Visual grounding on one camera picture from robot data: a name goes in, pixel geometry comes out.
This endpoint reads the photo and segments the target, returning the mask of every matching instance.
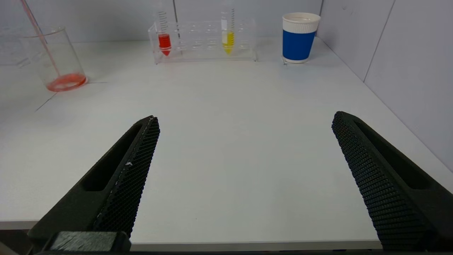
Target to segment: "white wall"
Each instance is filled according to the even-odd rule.
[[[453,170],[453,1],[396,0],[365,83]]]
[[[395,0],[324,0],[318,36],[363,81]]]
[[[73,42],[148,40],[156,0],[27,0],[41,25],[64,25]],[[19,0],[0,0],[0,26],[28,25]],[[255,17],[259,36],[281,33],[287,12],[318,13],[322,0],[236,0],[239,19]],[[164,0],[174,21],[172,0]],[[176,0],[180,21],[218,20],[219,0]]]
[[[325,0],[318,35],[453,171],[453,1]]]
[[[179,21],[218,20],[220,0],[176,0]],[[236,0],[236,18],[254,18],[258,36],[279,36],[282,16],[290,12],[319,14],[322,0]]]

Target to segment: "yellow liquid test tube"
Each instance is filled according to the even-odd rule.
[[[223,50],[230,55],[234,48],[234,0],[222,1],[222,45]]]
[[[222,44],[224,51],[230,55],[234,48],[234,32],[224,31],[222,33]]]

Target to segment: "yellow liquid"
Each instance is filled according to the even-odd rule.
[[[222,44],[225,52],[230,55],[231,51],[233,51],[234,48],[234,32],[228,32],[228,34],[224,34],[222,37]]]

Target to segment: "white cup rim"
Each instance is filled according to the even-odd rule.
[[[283,20],[295,24],[310,24],[318,22],[321,16],[308,12],[293,12],[283,15]]]

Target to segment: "test tube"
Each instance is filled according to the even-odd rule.
[[[235,8],[233,0],[222,1],[222,45],[230,55],[234,48]]]
[[[165,11],[162,0],[159,0],[155,5],[155,19],[158,29],[159,48],[165,56],[168,56],[171,51],[170,35],[167,33],[168,22],[167,12]]]

